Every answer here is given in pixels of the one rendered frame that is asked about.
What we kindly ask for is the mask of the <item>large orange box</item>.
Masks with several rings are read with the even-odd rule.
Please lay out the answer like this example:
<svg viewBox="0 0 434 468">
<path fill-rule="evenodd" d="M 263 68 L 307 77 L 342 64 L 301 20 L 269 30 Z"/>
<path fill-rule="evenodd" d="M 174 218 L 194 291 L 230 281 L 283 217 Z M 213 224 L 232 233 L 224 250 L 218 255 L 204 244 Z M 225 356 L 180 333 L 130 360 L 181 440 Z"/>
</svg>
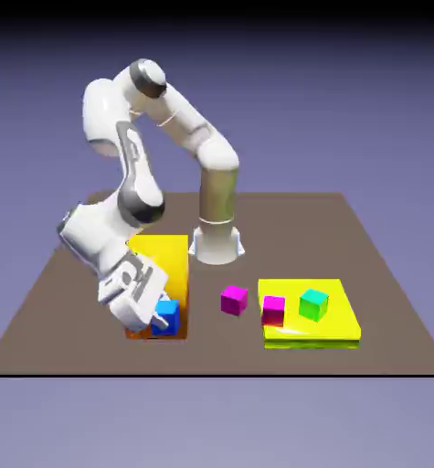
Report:
<svg viewBox="0 0 434 468">
<path fill-rule="evenodd" d="M 177 335 L 153 335 L 151 326 L 141 332 L 124 330 L 130 340 L 186 340 L 188 329 L 189 262 L 187 235 L 137 235 L 128 241 L 134 253 L 141 253 L 160 266 L 168 275 L 164 291 L 170 300 L 180 303 L 181 324 Z"/>
</svg>

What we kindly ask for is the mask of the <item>small blue cube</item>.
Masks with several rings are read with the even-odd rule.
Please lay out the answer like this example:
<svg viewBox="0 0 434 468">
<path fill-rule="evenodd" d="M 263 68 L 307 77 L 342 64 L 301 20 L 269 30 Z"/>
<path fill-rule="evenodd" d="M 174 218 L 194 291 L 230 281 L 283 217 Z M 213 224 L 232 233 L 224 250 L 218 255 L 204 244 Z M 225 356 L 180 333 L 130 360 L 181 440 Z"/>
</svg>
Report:
<svg viewBox="0 0 434 468">
<path fill-rule="evenodd" d="M 167 322 L 166 328 L 161 328 L 155 323 L 151 324 L 151 332 L 153 335 L 177 335 L 181 319 L 180 319 L 180 303 L 177 300 L 160 300 L 155 311 L 159 317 Z"/>
</svg>

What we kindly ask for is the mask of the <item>small magenta cube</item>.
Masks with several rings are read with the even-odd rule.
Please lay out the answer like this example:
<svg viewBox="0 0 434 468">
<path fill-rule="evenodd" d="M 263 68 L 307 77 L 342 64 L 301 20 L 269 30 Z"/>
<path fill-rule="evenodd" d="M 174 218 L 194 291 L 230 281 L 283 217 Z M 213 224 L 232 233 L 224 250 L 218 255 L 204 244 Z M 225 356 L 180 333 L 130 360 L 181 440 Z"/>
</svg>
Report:
<svg viewBox="0 0 434 468">
<path fill-rule="evenodd" d="M 226 314 L 241 315 L 248 305 L 249 290 L 237 285 L 228 285 L 220 294 L 220 308 Z"/>
<path fill-rule="evenodd" d="M 262 304 L 263 325 L 283 327 L 286 299 L 281 296 L 265 296 Z"/>
</svg>

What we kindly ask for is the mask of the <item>small green cube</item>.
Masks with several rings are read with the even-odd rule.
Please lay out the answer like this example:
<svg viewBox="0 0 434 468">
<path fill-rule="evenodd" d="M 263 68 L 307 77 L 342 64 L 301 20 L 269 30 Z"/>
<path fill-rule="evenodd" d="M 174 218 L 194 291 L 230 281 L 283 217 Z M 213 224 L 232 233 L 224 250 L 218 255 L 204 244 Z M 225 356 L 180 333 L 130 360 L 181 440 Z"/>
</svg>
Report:
<svg viewBox="0 0 434 468">
<path fill-rule="evenodd" d="M 314 289 L 306 290 L 300 297 L 299 315 L 319 322 L 326 314 L 330 296 Z"/>
</svg>

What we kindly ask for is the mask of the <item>large yellow box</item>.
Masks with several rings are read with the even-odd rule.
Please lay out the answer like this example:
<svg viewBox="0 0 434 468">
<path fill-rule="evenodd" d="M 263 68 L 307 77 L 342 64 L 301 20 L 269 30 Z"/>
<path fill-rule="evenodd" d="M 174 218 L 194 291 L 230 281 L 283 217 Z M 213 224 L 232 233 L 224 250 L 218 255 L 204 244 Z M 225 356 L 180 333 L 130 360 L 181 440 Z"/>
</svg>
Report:
<svg viewBox="0 0 434 468">
<path fill-rule="evenodd" d="M 302 294 L 314 289 L 327 293 L 325 316 L 314 322 L 299 315 Z M 286 299 L 283 327 L 262 325 L 267 349 L 290 348 L 355 348 L 361 339 L 361 327 L 338 279 L 260 279 L 258 300 L 260 315 L 265 296 Z"/>
</svg>

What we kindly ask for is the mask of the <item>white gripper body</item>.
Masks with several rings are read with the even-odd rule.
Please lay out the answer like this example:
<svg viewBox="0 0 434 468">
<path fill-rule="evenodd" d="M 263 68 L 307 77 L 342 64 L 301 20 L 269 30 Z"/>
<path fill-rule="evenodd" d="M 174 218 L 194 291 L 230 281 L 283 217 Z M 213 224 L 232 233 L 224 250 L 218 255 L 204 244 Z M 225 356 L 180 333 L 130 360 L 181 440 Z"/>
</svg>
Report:
<svg viewBox="0 0 434 468">
<path fill-rule="evenodd" d="M 148 258 L 126 255 L 114 272 L 122 291 L 109 302 L 111 313 L 131 331 L 142 331 L 151 324 L 155 307 L 168 280 L 167 273 Z"/>
</svg>

